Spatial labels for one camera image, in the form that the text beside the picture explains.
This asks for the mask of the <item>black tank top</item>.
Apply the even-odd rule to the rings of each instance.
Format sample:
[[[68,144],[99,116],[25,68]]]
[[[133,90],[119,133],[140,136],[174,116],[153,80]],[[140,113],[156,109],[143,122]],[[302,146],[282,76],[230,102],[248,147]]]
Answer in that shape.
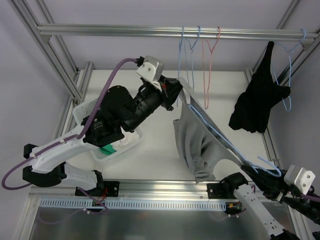
[[[246,90],[240,94],[229,119],[233,130],[246,130],[251,133],[266,131],[271,109],[286,99],[291,89],[278,85],[271,74],[271,60],[274,42],[268,42],[260,65],[252,75]]]

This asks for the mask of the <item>green tank top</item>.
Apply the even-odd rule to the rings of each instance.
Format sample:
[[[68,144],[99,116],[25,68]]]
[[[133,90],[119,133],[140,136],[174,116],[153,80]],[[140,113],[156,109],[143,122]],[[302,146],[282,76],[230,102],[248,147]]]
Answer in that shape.
[[[114,153],[116,153],[117,151],[113,148],[113,146],[111,144],[108,144],[104,147],[100,147],[99,148],[100,152],[109,156],[109,155],[112,155]]]

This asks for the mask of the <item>blue wire hanger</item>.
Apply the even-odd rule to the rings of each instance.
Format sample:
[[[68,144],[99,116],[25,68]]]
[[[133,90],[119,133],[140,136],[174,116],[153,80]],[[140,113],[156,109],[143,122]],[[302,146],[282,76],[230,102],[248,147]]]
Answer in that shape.
[[[184,30],[185,27],[182,26],[181,28],[181,36],[178,43],[178,68],[177,68],[177,78],[180,78],[180,72],[181,72],[181,52],[182,52],[182,44],[184,39]]]
[[[195,78],[194,78],[194,59],[193,59],[193,53],[195,50],[195,47],[200,39],[201,34],[201,27],[198,25],[198,32],[196,36],[196,40],[191,43],[191,41],[188,38],[185,38],[183,40],[183,50],[184,50],[184,62],[185,62],[185,71],[186,71],[186,77],[187,82],[190,84],[192,82],[192,89],[195,89]],[[189,46],[189,55],[190,55],[190,69],[188,65],[188,57],[187,57],[187,45]]]

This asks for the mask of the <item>white tank top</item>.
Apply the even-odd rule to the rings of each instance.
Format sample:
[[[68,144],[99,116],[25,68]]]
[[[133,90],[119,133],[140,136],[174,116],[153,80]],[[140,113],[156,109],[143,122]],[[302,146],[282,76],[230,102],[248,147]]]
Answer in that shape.
[[[119,151],[120,149],[132,144],[133,142],[137,141],[140,138],[136,130],[134,130],[133,132],[129,132],[129,131],[124,131],[121,128],[121,132],[124,135],[124,138],[111,143],[112,147],[116,151]]]

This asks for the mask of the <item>pink wire hanger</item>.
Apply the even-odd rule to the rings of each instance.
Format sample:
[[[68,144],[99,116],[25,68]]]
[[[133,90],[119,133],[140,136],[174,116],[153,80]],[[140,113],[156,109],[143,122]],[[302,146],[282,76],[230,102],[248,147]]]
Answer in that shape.
[[[217,39],[213,46],[211,46],[210,41],[207,39],[201,40],[201,53],[202,53],[202,79],[203,79],[203,98],[204,98],[204,109],[207,110],[210,105],[210,87],[211,87],[211,74],[212,74],[212,62],[213,62],[213,54],[216,49],[216,46],[221,37],[221,28],[220,26],[217,27],[218,34]],[[205,44],[208,47],[209,51],[209,64],[208,69],[206,69],[206,59],[205,59]]]

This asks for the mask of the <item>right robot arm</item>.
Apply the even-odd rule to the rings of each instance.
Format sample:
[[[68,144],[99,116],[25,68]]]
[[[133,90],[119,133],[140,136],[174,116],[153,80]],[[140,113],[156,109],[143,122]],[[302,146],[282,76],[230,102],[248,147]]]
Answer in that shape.
[[[242,165],[241,170],[219,182],[218,195],[237,200],[266,239],[299,238],[285,228],[269,205],[275,205],[277,210],[292,209],[319,225],[320,197],[315,194],[316,175],[311,170],[296,165],[287,170],[262,170]]]

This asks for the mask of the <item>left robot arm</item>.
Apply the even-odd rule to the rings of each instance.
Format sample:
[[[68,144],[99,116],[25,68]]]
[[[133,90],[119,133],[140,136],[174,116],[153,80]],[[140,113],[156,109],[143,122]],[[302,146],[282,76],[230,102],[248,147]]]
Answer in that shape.
[[[67,161],[79,154],[99,150],[124,139],[125,132],[134,130],[158,107],[172,111],[183,86],[176,78],[161,76],[160,88],[146,80],[135,97],[121,85],[109,88],[97,110],[86,116],[73,130],[43,146],[27,144],[24,155],[31,158],[29,166],[22,170],[26,182],[41,188],[66,184],[77,187],[92,197],[106,190],[102,173],[98,170],[85,171]]]

